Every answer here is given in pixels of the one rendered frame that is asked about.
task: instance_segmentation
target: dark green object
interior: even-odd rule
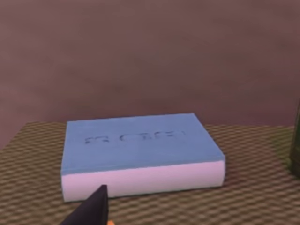
[[[294,134],[292,138],[290,159],[292,174],[300,178],[300,102],[298,105]]]

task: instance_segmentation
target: table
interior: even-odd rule
[[[26,124],[0,151],[0,224],[57,225],[65,123]],[[292,127],[207,125],[226,155],[223,187],[110,200],[116,225],[298,225],[300,180],[286,168]]]

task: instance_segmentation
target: brown wall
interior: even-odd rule
[[[0,147],[33,120],[291,125],[298,0],[2,0]]]

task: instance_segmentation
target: wicker surface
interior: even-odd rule
[[[300,180],[286,169],[291,127],[206,126],[227,158],[222,188],[110,200],[117,225],[298,225]],[[64,123],[36,122],[0,151],[0,225],[57,225]]]

